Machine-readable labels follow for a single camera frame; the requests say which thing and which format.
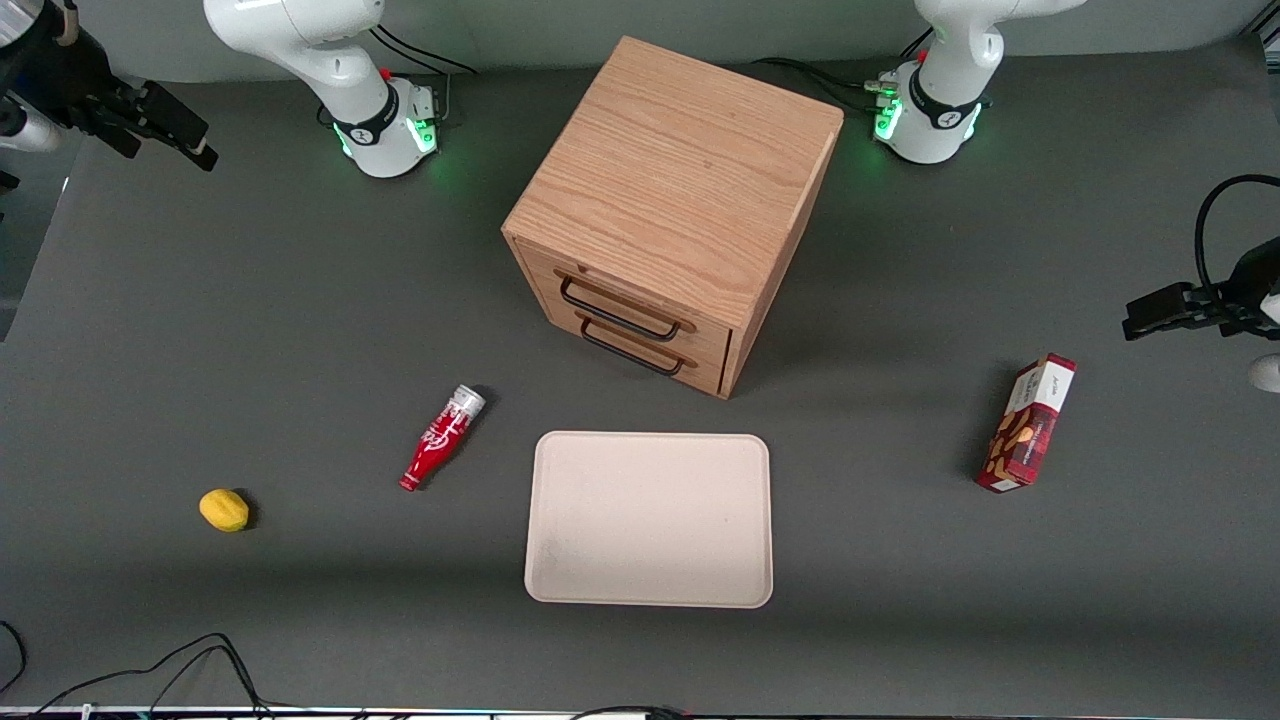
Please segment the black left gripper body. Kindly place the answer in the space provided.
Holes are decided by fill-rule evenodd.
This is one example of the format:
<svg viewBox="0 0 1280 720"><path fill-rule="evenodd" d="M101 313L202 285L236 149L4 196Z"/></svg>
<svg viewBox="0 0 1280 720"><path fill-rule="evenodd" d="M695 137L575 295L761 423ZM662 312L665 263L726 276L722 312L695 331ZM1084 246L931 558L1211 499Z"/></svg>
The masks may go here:
<svg viewBox="0 0 1280 720"><path fill-rule="evenodd" d="M1245 252L1229 278L1215 286L1222 305L1256 307L1267 315L1267 340L1279 338L1277 320L1263 310L1263 301L1277 292L1279 238L1272 238Z"/></svg>

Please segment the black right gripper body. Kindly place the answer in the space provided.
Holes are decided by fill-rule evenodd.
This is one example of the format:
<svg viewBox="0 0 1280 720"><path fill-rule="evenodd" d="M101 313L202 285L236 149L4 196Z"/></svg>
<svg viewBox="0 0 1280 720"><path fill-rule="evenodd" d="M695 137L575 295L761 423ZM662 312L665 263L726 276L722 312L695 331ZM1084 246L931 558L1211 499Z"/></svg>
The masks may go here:
<svg viewBox="0 0 1280 720"><path fill-rule="evenodd" d="M134 90L114 76L101 44L65 8L8 10L8 95L84 135L140 119Z"/></svg>

